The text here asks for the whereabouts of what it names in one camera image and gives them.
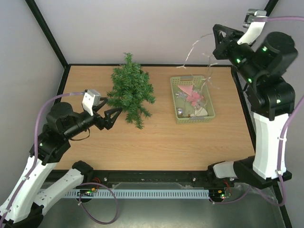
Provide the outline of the small green christmas tree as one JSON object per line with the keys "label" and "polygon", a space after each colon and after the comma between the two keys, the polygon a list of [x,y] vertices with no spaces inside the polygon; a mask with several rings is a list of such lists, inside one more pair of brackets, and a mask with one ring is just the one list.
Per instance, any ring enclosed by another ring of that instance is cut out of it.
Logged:
{"label": "small green christmas tree", "polygon": [[149,73],[143,71],[141,64],[133,61],[133,54],[124,54],[125,63],[114,68],[111,74],[112,90],[107,92],[108,105],[122,108],[126,113],[125,121],[143,129],[142,117],[150,118],[152,114],[143,102],[154,104],[154,88],[150,83]]}

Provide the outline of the clear led string lights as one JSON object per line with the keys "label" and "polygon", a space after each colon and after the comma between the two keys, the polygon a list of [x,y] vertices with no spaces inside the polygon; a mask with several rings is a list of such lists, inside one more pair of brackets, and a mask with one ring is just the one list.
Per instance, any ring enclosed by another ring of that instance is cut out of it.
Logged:
{"label": "clear led string lights", "polygon": [[176,68],[186,69],[191,75],[193,75],[190,70],[190,65],[206,65],[206,69],[202,74],[203,82],[212,88],[219,90],[220,87],[214,83],[212,79],[215,67],[219,66],[219,61],[216,60],[214,55],[211,53],[215,47],[214,44],[208,44],[208,41],[211,41],[211,39],[213,39],[212,33],[204,34],[196,39],[192,43],[184,62],[179,64]]}

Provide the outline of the light green plastic basket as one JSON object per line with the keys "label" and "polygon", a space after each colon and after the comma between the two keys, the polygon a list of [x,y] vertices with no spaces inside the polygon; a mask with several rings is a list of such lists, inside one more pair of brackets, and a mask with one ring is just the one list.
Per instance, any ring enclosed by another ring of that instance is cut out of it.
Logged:
{"label": "light green plastic basket", "polygon": [[204,76],[170,78],[175,119],[178,124],[210,122],[215,118],[213,103]]}

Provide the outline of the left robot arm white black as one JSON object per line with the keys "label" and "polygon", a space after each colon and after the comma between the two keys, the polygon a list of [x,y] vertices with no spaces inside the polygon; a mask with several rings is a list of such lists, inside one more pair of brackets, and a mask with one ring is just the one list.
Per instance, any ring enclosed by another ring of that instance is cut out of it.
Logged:
{"label": "left robot arm white black", "polygon": [[67,102],[54,104],[46,116],[41,134],[35,133],[26,167],[13,192],[0,207],[0,226],[4,228],[37,228],[50,208],[69,190],[89,183],[93,168],[84,161],[77,161],[72,168],[46,190],[40,189],[48,175],[56,167],[64,153],[71,147],[70,141],[78,134],[96,126],[99,130],[111,129],[122,112],[121,108],[98,111],[107,98],[84,96],[83,111],[74,112]]}

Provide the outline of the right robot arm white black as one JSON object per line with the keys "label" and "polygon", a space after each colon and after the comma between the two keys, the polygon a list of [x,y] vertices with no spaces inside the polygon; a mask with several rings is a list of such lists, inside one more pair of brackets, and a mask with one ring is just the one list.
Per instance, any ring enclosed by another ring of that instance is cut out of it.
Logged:
{"label": "right robot arm white black", "polygon": [[255,155],[238,161],[222,161],[208,167],[208,183],[218,186],[233,178],[258,189],[292,177],[285,167],[287,120],[295,108],[295,91],[283,74],[298,56],[295,42],[283,32],[269,33],[257,50],[253,32],[220,24],[213,26],[218,60],[227,59],[246,81],[245,92],[256,124]]}

